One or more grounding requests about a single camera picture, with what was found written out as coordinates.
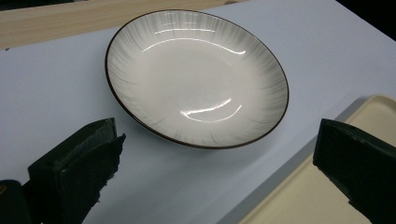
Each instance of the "plate rim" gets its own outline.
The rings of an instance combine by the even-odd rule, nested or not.
[[[276,62],[279,64],[279,67],[283,73],[283,77],[285,78],[285,82],[286,82],[286,89],[288,91],[288,95],[287,95],[287,99],[286,99],[286,105],[284,108],[284,111],[282,113],[282,116],[280,117],[280,119],[276,122],[276,124],[267,132],[261,134],[260,136],[253,138],[249,141],[240,143],[240,144],[234,144],[234,145],[229,145],[229,146],[220,146],[220,147],[213,147],[213,146],[202,146],[202,145],[197,145],[197,144],[192,144],[192,143],[188,143],[188,142],[183,142],[180,140],[177,140],[176,138],[170,137],[168,135],[165,135],[164,133],[158,132],[156,130],[154,130],[153,128],[151,128],[148,124],[146,124],[145,122],[143,122],[141,119],[139,119],[132,111],[130,111],[126,105],[122,102],[122,100],[120,99],[120,97],[117,95],[116,91],[113,88],[113,85],[111,84],[111,80],[110,80],[110,75],[108,72],[108,54],[110,52],[111,49],[111,45],[113,44],[115,38],[118,36],[118,34],[126,27],[128,26],[130,23],[136,21],[139,18],[145,17],[147,15],[150,14],[155,14],[155,13],[160,13],[160,12],[169,12],[169,11],[185,11],[185,12],[193,12],[193,13],[198,13],[198,14],[204,14],[206,16],[210,16],[222,21],[226,21],[228,23],[230,23],[231,25],[234,25],[240,29],[242,29],[244,32],[247,32],[249,35],[253,36],[254,38],[256,38],[262,45],[264,45],[269,51],[270,53],[274,56]],[[286,115],[286,112],[288,111],[289,108],[289,102],[290,102],[290,86],[289,86],[289,82],[288,82],[288,78],[286,76],[285,70],[282,67],[282,64],[279,62],[279,60],[277,59],[277,57],[275,56],[275,54],[257,37],[255,36],[253,33],[251,33],[250,31],[248,31],[247,29],[243,28],[242,26],[229,21],[227,19],[224,19],[222,17],[219,16],[215,16],[213,14],[210,13],[206,13],[206,12],[201,12],[201,11],[195,11],[195,10],[187,10],[187,9],[163,9],[163,10],[155,10],[155,11],[150,11],[148,13],[144,13],[138,17],[135,17],[129,21],[127,21],[125,24],[123,24],[121,26],[121,28],[112,36],[110,42],[107,45],[107,49],[106,49],[106,57],[105,57],[105,71],[106,71],[106,80],[107,80],[107,84],[109,86],[109,88],[111,89],[111,92],[113,93],[113,96],[116,98],[117,102],[121,105],[121,107],[125,110],[125,112],[127,112],[129,114],[129,116],[131,116],[135,121],[137,121],[140,125],[142,125],[143,127],[145,127],[146,129],[148,129],[149,131],[151,131],[152,133],[157,134],[158,136],[160,136],[161,138],[164,138],[168,141],[183,145],[183,146],[187,146],[187,147],[196,147],[196,148],[201,148],[201,149],[231,149],[231,148],[236,148],[236,147],[243,147],[249,144],[252,144],[254,142],[259,141],[260,139],[264,138],[266,135],[268,135],[269,133],[271,133],[278,125],[279,123],[283,120],[283,118]]]

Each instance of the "wooden surface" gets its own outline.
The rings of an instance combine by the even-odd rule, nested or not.
[[[121,26],[161,9],[202,10],[226,0],[89,0],[0,11],[0,49]]]

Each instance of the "white surface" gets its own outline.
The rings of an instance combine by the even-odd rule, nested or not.
[[[271,132],[289,100],[270,50],[205,13],[166,10],[129,22],[106,55],[123,107],[150,130],[195,147],[241,147]]]
[[[257,36],[290,85],[279,126],[228,150],[179,146],[137,124],[106,83],[117,29],[0,51],[0,179],[83,125],[114,117],[127,139],[120,169],[84,223],[216,223],[360,96],[396,97],[396,44],[332,0],[248,1],[207,12]]]

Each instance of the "plate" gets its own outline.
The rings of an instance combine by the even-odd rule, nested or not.
[[[242,27],[196,11],[156,11],[126,23],[108,45],[106,77],[134,119],[190,147],[257,141],[289,103],[271,50]]]

